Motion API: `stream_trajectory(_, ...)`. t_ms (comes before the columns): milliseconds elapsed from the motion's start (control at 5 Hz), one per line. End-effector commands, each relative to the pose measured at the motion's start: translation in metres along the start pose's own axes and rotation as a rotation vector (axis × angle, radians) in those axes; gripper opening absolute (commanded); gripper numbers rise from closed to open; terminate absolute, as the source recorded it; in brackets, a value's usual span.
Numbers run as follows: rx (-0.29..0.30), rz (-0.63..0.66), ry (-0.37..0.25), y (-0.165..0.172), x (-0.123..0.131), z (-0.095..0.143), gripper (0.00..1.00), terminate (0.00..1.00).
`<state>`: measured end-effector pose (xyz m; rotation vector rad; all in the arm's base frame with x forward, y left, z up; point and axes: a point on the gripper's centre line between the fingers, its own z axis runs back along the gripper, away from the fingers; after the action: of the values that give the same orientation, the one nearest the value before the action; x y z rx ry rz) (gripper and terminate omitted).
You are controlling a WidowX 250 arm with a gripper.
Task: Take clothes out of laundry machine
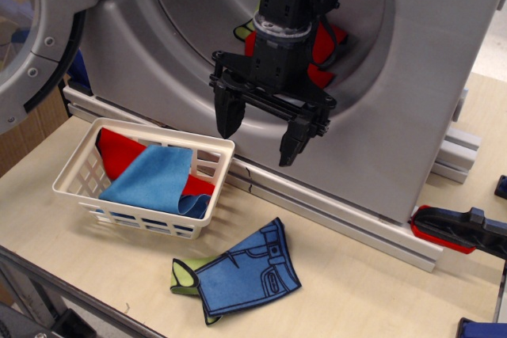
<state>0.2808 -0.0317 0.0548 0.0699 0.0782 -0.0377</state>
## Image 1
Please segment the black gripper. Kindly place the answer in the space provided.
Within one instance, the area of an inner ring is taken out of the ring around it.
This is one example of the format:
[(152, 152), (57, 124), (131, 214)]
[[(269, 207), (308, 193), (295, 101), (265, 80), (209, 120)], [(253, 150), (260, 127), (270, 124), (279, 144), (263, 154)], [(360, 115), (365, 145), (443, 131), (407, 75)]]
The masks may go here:
[(239, 129), (248, 104), (286, 120), (279, 166), (287, 167), (311, 138), (327, 132), (336, 105), (324, 90), (334, 77), (328, 68), (337, 58), (336, 26), (320, 21), (300, 41), (258, 29), (246, 40), (244, 54), (216, 51), (212, 58), (210, 79), (222, 137)]

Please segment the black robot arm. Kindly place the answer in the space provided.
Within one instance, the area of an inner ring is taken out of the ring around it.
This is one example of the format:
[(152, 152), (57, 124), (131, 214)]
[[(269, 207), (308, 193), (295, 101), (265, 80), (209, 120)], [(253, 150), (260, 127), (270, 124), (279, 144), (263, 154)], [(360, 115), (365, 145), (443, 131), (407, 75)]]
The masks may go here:
[(311, 79), (310, 66), (325, 70), (337, 58), (314, 60), (318, 28), (337, 37), (326, 15), (339, 0), (260, 0), (253, 15), (251, 56), (215, 51), (210, 85), (220, 135), (227, 139), (241, 126), (248, 104), (287, 121), (280, 142), (280, 166), (290, 166), (310, 139), (323, 136), (337, 102)]

